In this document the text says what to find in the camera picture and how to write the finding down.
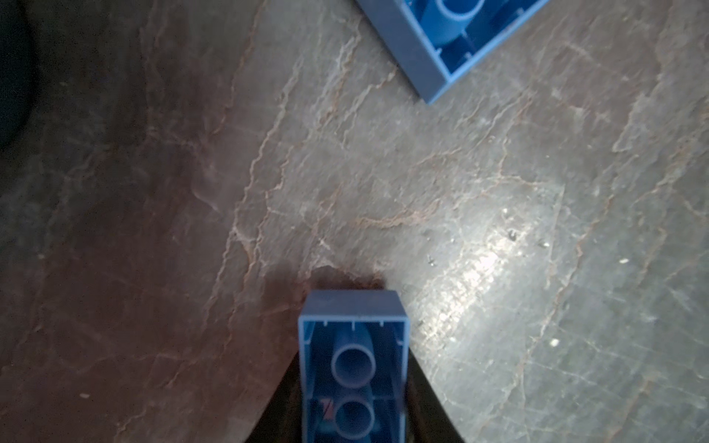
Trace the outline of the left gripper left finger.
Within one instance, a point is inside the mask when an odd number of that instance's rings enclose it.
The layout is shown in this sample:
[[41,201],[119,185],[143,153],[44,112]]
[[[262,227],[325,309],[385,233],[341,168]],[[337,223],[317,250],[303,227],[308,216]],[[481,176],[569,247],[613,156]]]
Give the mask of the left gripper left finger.
[[246,443],[302,441],[302,391],[299,354],[295,354]]

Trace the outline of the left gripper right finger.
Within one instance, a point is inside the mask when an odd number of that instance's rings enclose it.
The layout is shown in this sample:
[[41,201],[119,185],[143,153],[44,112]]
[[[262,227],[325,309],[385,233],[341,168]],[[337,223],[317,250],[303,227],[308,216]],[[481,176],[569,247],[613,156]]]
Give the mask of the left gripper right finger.
[[412,351],[406,381],[407,442],[463,443]]

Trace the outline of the blue lego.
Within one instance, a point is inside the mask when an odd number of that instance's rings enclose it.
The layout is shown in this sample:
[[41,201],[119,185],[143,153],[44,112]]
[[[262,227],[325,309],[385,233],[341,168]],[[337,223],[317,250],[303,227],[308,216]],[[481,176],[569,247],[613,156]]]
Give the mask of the blue lego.
[[390,290],[316,290],[298,317],[305,442],[403,442],[411,323]]
[[499,47],[547,0],[358,0],[425,103]]

